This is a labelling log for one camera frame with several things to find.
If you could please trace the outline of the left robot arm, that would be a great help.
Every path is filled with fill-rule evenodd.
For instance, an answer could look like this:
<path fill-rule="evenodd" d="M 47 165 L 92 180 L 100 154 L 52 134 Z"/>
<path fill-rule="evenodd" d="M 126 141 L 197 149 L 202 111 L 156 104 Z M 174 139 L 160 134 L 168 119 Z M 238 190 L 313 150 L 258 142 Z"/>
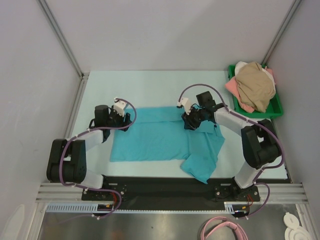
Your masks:
<path fill-rule="evenodd" d="M 46 177 L 51 183 L 66 186 L 81 185 L 93 189 L 100 200 L 110 196 L 111 188 L 104 184 L 104 176 L 87 167 L 87 152 L 107 141 L 111 130 L 127 131 L 132 125 L 131 115 L 125 112 L 127 103 L 120 100 L 111 107 L 98 105 L 89 128 L 70 139 L 55 139 L 52 142 Z"/>

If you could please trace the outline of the teal polo shirt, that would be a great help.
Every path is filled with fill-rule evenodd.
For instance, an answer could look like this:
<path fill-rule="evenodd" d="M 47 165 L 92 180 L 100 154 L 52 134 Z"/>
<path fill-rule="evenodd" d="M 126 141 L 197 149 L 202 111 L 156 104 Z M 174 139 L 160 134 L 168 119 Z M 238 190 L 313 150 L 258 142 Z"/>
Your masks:
<path fill-rule="evenodd" d="M 183 111 L 174 106 L 136 110 L 135 123 L 114 133 L 111 162 L 181 160 L 180 169 L 207 183 L 225 142 L 220 127 L 204 121 L 196 130 L 184 128 Z"/>

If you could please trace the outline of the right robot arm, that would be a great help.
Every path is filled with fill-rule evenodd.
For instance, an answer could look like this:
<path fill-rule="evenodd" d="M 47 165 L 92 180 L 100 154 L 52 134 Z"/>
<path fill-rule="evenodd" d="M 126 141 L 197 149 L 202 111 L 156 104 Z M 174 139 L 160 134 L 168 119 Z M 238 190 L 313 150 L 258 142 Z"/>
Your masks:
<path fill-rule="evenodd" d="M 226 127 L 241 137 L 244 164 L 232 178 L 231 196 L 242 201 L 249 194 L 262 171 L 282 155 L 273 124 L 268 119 L 255 122 L 231 110 L 223 101 L 216 103 L 209 91 L 196 96 L 198 107 L 186 97 L 179 97 L 186 130 L 196 130 L 205 121 Z"/>

